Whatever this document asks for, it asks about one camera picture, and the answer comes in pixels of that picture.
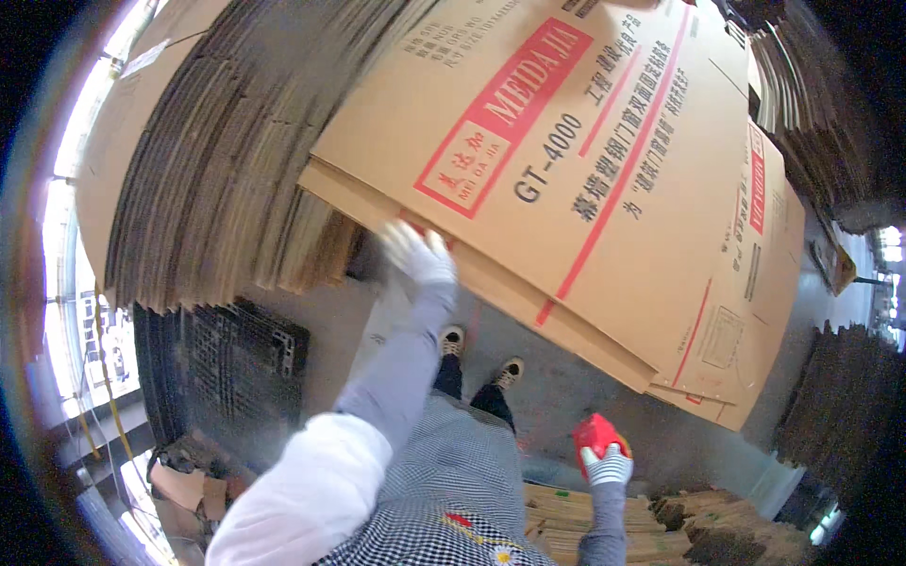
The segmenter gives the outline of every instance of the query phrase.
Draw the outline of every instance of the black pants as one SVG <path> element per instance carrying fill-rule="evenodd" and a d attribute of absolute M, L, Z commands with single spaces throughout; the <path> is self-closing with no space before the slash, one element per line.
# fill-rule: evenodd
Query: black pants
<path fill-rule="evenodd" d="M 462 399 L 462 369 L 459 368 L 459 358 L 447 354 L 440 361 L 438 376 L 434 378 L 434 389 L 450 395 L 452 398 Z M 504 392 L 498 386 L 488 383 L 478 390 L 472 398 L 470 405 L 495 417 L 502 418 L 516 433 L 513 425 L 513 413 L 504 399 Z"/>

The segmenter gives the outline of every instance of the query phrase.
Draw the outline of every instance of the red embroidery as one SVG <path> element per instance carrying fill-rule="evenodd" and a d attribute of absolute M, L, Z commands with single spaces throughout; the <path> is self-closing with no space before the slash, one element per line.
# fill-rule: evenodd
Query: red embroidery
<path fill-rule="evenodd" d="M 456 521 L 457 523 L 461 524 L 464 527 L 472 526 L 472 522 L 469 519 L 467 519 L 461 515 L 457 515 L 455 513 L 444 513 L 444 514 L 447 516 L 447 518 L 450 521 Z"/>

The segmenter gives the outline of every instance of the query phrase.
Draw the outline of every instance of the yellow cable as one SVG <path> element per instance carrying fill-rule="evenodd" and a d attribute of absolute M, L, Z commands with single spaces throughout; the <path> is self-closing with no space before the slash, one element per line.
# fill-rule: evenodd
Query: yellow cable
<path fill-rule="evenodd" d="M 111 413 L 113 415 L 113 420 L 114 420 L 114 422 L 116 422 L 117 431 L 120 432 L 120 440 L 122 441 L 123 448 L 126 449 L 126 456 L 129 457 L 130 462 L 132 462 L 132 466 L 135 467 L 135 473 L 139 476 L 139 480 L 140 480 L 142 486 L 144 486 L 144 488 L 145 488 L 145 493 L 147 493 L 150 496 L 151 492 L 148 489 L 148 487 L 145 485 L 145 482 L 141 479 L 142 475 L 141 475 L 141 472 L 139 471 L 138 465 L 136 465 L 136 463 L 135 463 L 135 455 L 132 454 L 132 448 L 131 448 L 131 446 L 129 446 L 129 440 L 126 438 L 126 433 L 122 428 L 122 421 L 120 421 L 120 411 L 117 410 L 116 402 L 113 400 L 113 388 L 111 387 L 110 376 L 107 373 L 107 360 L 104 359 L 104 348 L 103 348 L 103 344 L 101 343 L 101 336 L 103 334 L 103 330 L 101 329 L 101 290 L 98 288 L 97 285 L 94 286 L 94 325 L 98 329 L 98 352 L 100 353 L 99 355 L 101 356 L 101 373 L 104 376 L 104 386 L 107 387 L 107 394 L 110 396 Z M 110 451 L 109 443 L 107 446 L 107 450 L 108 450 L 108 452 Z M 116 477 L 115 477 L 116 470 L 111 470 L 111 471 L 114 474 L 113 481 L 116 481 Z M 132 521 L 134 521 L 135 524 L 139 527 L 139 529 L 141 529 L 141 532 L 148 538 L 148 541 L 151 544 L 153 544 L 159 551 L 161 551 L 161 554 L 164 554 L 166 556 L 167 553 L 164 552 L 157 545 L 157 543 L 154 541 L 154 539 L 151 538 L 151 536 L 148 534 L 147 531 L 145 531 L 145 527 L 143 527 L 141 525 L 141 523 L 139 523 L 139 520 L 135 516 L 135 510 L 132 509 L 131 504 L 127 507 L 127 509 L 129 511 L 129 515 L 132 517 Z"/>
<path fill-rule="evenodd" d="M 90 432 L 88 431 L 88 421 L 85 419 L 85 413 L 84 413 L 84 411 L 81 412 L 81 413 L 79 413 L 79 424 L 82 425 L 82 430 L 85 431 L 85 438 L 88 439 L 88 446 L 91 446 L 91 447 L 92 447 L 92 454 L 94 454 L 94 457 L 95 457 L 95 458 L 97 458 L 98 460 L 100 460 L 100 459 L 101 459 L 101 453 L 98 452 L 97 447 L 95 447 L 95 445 L 94 445 L 94 439 L 92 438 L 92 433 L 90 433 Z"/>
<path fill-rule="evenodd" d="M 132 462 L 132 467 L 135 468 L 135 473 L 139 475 L 139 478 L 142 478 L 141 472 L 139 471 L 138 465 L 135 463 L 135 455 L 132 454 L 132 447 L 129 446 L 129 440 L 126 438 L 126 433 L 122 428 L 122 421 L 120 420 L 120 411 L 116 408 L 116 401 L 113 400 L 113 388 L 111 387 L 111 379 L 107 373 L 107 360 L 104 359 L 104 347 L 101 344 L 101 336 L 103 330 L 101 329 L 101 289 L 98 288 L 97 284 L 94 285 L 94 325 L 98 329 L 98 352 L 101 356 L 101 373 L 104 376 L 104 386 L 107 387 L 107 394 L 110 396 L 111 404 L 111 413 L 113 415 L 113 421 L 116 422 L 116 429 L 120 433 L 120 440 L 122 441 L 122 447 L 126 449 L 126 456 L 129 457 L 129 461 Z M 151 495 L 151 491 L 145 485 L 145 482 L 141 482 L 142 486 L 145 488 L 145 493 L 148 496 Z"/>

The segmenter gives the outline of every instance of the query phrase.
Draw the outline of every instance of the leg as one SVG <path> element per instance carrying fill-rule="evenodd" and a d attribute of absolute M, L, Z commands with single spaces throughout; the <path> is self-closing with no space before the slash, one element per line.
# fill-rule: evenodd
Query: leg
<path fill-rule="evenodd" d="M 466 333 L 458 326 L 448 326 L 440 333 L 440 368 L 432 387 L 455 399 L 462 398 L 462 369 L 459 368 L 459 360 L 465 343 Z"/>
<path fill-rule="evenodd" d="M 478 390 L 470 405 L 503 419 L 513 429 L 513 434 L 516 434 L 516 425 L 513 424 L 513 413 L 510 412 L 509 406 L 506 404 L 504 392 L 500 386 L 488 383 Z"/>
<path fill-rule="evenodd" d="M 459 356 L 447 354 L 440 359 L 440 369 L 432 387 L 452 398 L 462 398 L 462 370 L 459 368 Z"/>
<path fill-rule="evenodd" d="M 513 429 L 513 434 L 516 433 L 516 425 L 513 424 L 513 413 L 506 404 L 504 391 L 522 377 L 524 368 L 521 358 L 507 360 L 497 371 L 494 380 L 479 389 L 471 402 L 472 407 L 503 419 Z"/>

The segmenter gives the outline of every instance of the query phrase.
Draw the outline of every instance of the daisy embroidery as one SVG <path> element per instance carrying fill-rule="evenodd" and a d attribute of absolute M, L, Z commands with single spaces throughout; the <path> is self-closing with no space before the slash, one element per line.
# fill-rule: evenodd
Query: daisy embroidery
<path fill-rule="evenodd" d="M 517 552 L 519 551 L 512 546 L 498 544 L 491 550 L 491 558 L 495 566 L 515 566 Z"/>

